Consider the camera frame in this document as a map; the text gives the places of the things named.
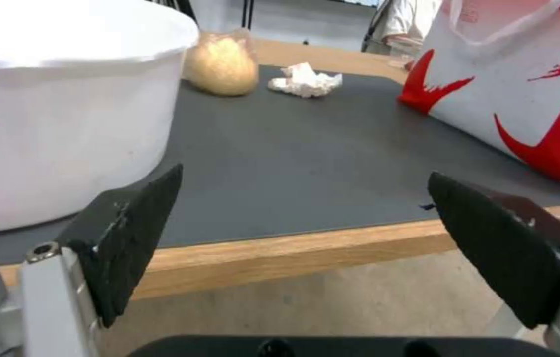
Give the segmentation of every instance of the person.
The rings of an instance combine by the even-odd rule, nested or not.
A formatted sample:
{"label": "person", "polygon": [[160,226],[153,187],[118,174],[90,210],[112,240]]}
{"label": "person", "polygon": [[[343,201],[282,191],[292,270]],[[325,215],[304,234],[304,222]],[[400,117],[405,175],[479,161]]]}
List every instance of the person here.
{"label": "person", "polygon": [[393,54],[414,52],[438,13],[441,0],[385,0],[377,10],[369,29],[366,52]]}

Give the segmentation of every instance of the crumpled tissue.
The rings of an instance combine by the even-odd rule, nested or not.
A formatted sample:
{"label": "crumpled tissue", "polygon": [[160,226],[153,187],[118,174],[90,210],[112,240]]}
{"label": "crumpled tissue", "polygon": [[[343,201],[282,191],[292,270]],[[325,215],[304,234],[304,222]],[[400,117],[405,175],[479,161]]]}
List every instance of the crumpled tissue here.
{"label": "crumpled tissue", "polygon": [[341,86],[341,74],[334,77],[325,73],[316,74],[309,63],[300,63],[282,68],[286,78],[273,78],[269,81],[270,90],[284,91],[302,98],[321,97]]}

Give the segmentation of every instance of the white plastic bin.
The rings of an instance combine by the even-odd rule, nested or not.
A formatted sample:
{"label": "white plastic bin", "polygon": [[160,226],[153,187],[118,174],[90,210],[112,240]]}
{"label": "white plastic bin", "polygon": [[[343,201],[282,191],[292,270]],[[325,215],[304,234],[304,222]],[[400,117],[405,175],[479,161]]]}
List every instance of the white plastic bin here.
{"label": "white plastic bin", "polygon": [[0,0],[0,230],[146,176],[197,39],[190,18],[144,0]]}

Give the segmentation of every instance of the white wall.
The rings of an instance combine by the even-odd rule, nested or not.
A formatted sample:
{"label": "white wall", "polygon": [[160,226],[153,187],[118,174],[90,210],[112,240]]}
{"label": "white wall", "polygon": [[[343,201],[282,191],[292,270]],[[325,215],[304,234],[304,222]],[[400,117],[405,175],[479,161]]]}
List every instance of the white wall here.
{"label": "white wall", "polygon": [[[241,26],[242,0],[191,0],[202,30]],[[376,9],[328,0],[257,0],[251,31],[257,38],[359,50]]]}

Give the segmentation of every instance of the floor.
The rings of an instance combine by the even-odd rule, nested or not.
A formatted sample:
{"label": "floor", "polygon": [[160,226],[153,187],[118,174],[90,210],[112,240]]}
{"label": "floor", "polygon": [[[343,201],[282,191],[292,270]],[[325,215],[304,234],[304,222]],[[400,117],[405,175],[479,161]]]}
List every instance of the floor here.
{"label": "floor", "polygon": [[476,335],[500,300],[458,251],[140,300],[103,337],[106,357],[172,334]]}

